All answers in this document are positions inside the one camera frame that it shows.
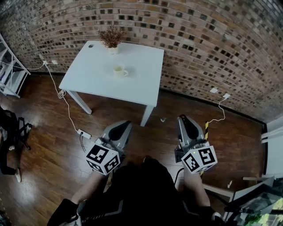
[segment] cup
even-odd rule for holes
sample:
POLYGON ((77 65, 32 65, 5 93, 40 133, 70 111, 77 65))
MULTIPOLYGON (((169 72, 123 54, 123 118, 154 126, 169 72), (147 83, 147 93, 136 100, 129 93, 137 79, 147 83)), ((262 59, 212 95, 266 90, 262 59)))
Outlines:
POLYGON ((116 64, 113 67, 113 72, 114 72, 114 75, 117 77, 124 77, 129 74, 129 72, 125 70, 125 66, 122 64, 116 64))

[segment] white cube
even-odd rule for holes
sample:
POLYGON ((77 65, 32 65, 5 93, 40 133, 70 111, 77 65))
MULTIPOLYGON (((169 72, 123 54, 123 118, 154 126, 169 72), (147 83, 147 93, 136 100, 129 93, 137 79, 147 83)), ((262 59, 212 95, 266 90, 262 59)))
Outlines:
POLYGON ((213 146, 201 147, 189 150, 182 157, 182 163, 191 173, 199 173, 214 166, 217 158, 213 146))
POLYGON ((86 160, 89 166, 104 175, 108 175, 120 164, 117 151, 92 143, 92 148, 86 152, 86 160))

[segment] yellow and black striped tape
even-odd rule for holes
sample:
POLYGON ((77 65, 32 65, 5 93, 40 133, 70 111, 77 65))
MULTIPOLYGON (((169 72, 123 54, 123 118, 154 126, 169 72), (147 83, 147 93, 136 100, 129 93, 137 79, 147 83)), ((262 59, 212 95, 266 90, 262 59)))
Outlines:
POLYGON ((208 139, 208 121, 205 121, 205 139, 208 139))

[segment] floor plank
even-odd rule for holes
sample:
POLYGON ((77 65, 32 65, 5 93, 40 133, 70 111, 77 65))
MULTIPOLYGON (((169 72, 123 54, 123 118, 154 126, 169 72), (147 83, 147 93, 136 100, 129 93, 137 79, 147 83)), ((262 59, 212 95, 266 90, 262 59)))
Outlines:
MULTIPOLYGON (((57 85, 61 80, 62 77, 55 77, 57 85)), ((32 150, 22 152, 21 184, 15 177, 0 175, 0 196, 13 224, 46 225, 62 199, 70 198, 91 170, 85 162, 79 136, 68 118, 67 105, 58 99, 50 77, 32 76, 22 90, 20 99, 0 95, 0 104, 34 125, 28 139, 32 150)), ((145 155, 151 155, 167 167, 173 179, 182 168, 174 157, 178 144, 176 118, 186 114, 203 129, 205 121, 222 118, 222 111, 217 107, 160 92, 157 107, 143 128, 139 124, 144 106, 80 95, 93 113, 86 114, 66 95, 77 129, 100 136, 106 126, 119 120, 131 120, 133 132, 126 147, 128 159, 139 163, 145 155)), ((246 187, 241 177, 261 175, 264 163, 261 133, 262 125, 227 111, 225 120, 211 123, 209 141, 215 148, 218 164, 204 173, 204 183, 227 188, 232 180, 231 190, 239 190, 246 187)), ((178 184, 182 176, 183 172, 178 176, 178 184)))

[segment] dried flower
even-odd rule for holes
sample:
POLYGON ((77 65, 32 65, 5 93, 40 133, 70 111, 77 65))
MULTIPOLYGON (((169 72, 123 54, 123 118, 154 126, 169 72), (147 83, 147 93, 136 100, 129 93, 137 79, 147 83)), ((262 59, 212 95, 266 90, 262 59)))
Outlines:
POLYGON ((100 35, 102 43, 107 48, 116 48, 121 43, 121 39, 126 34, 126 32, 118 29, 113 25, 110 25, 107 28, 107 31, 99 30, 98 34, 100 35))

